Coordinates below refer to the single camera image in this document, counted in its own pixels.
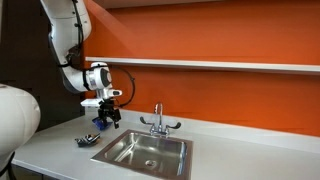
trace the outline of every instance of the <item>stainless steel sink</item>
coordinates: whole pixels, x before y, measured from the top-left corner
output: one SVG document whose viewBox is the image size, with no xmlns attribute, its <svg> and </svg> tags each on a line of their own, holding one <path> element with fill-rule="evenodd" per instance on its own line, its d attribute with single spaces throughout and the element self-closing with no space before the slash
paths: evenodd
<svg viewBox="0 0 320 180">
<path fill-rule="evenodd" d="M 127 130 L 92 160 L 164 179 L 190 179 L 192 141 Z"/>
</svg>

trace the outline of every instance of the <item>blue object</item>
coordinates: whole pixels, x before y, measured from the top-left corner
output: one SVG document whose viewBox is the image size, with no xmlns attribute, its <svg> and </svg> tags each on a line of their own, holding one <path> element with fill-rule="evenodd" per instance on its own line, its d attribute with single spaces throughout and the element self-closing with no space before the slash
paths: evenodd
<svg viewBox="0 0 320 180">
<path fill-rule="evenodd" d="M 104 120 L 100 119 L 99 117 L 94 118 L 92 120 L 92 122 L 97 126 L 97 128 L 100 131 L 103 131 L 103 130 L 107 129 L 112 124 L 112 122 L 104 121 Z"/>
</svg>

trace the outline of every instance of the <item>orange wall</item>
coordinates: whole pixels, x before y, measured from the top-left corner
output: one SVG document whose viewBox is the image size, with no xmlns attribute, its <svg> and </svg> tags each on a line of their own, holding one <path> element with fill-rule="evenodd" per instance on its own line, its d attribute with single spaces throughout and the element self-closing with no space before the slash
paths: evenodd
<svg viewBox="0 0 320 180">
<path fill-rule="evenodd" d="M 93 29 L 85 56 L 320 65 L 318 1 L 87 7 Z M 126 69 L 137 86 L 126 109 L 152 112 L 160 100 L 166 115 L 320 136 L 320 76 Z M 112 77 L 123 102 L 129 81 L 116 70 Z"/>
</svg>

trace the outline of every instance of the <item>black cable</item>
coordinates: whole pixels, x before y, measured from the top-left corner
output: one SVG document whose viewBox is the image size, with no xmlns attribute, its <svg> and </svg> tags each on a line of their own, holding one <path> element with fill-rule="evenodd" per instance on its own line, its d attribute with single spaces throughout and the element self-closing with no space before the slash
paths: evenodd
<svg viewBox="0 0 320 180">
<path fill-rule="evenodd" d="M 9 161 L 8 161 L 8 164 L 4 167 L 4 169 L 2 169 L 2 170 L 0 171 L 0 177 L 1 177 L 2 175 L 4 175 L 4 173 L 5 173 L 6 171 L 8 171 L 9 179 L 10 179 L 10 180 L 16 180 L 16 177 L 14 176 L 14 173 L 13 173 L 13 170 L 12 170 L 12 165 L 11 165 L 11 162 L 12 162 L 12 160 L 13 160 L 14 154 L 15 154 L 15 152 L 13 152 L 13 153 L 11 154 L 11 156 L 10 156 L 10 158 L 9 158 Z"/>
<path fill-rule="evenodd" d="M 114 98 L 114 100 L 118 103 L 116 106 L 119 106 L 120 107 L 120 102 L 118 99 Z"/>
<path fill-rule="evenodd" d="M 134 80 L 135 80 L 135 79 L 131 76 L 131 74 L 130 74 L 127 70 L 125 70 L 125 69 L 123 69 L 123 68 L 120 68 L 119 66 L 110 66 L 110 68 L 116 68 L 116 69 L 119 69 L 119 70 L 123 71 L 124 73 L 126 73 L 126 74 L 128 75 L 128 77 L 130 78 L 130 81 L 131 81 L 131 86 L 132 86 L 131 97 L 130 97 L 130 99 L 129 99 L 127 102 L 122 103 L 122 104 L 119 105 L 119 107 L 122 108 L 122 107 L 128 105 L 128 104 L 132 101 L 132 99 L 133 99 L 133 97 L 134 97 L 134 94 L 135 94 L 135 92 L 136 92 L 136 85 L 135 85 L 135 83 L 134 83 Z"/>
<path fill-rule="evenodd" d="M 76 56 L 79 56 L 81 53 L 82 44 L 83 44 L 83 40 L 84 40 L 83 27 L 82 27 L 80 15 L 79 15 L 78 8 L 77 8 L 78 1 L 72 0 L 72 2 L 73 2 L 73 7 L 74 7 L 75 14 L 76 14 L 76 18 L 77 18 L 77 23 L 75 24 L 75 26 L 78 28 L 78 48 L 77 48 Z"/>
</svg>

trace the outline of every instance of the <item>small object on counter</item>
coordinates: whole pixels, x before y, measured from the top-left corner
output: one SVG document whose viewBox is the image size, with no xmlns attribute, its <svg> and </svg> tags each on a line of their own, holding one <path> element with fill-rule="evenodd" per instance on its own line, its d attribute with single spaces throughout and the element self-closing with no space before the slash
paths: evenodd
<svg viewBox="0 0 320 180">
<path fill-rule="evenodd" d="M 93 146 L 97 144 L 97 140 L 100 138 L 100 133 L 97 135 L 94 134 L 88 134 L 84 138 L 76 138 L 74 139 L 79 147 L 85 147 L 85 146 Z"/>
</svg>

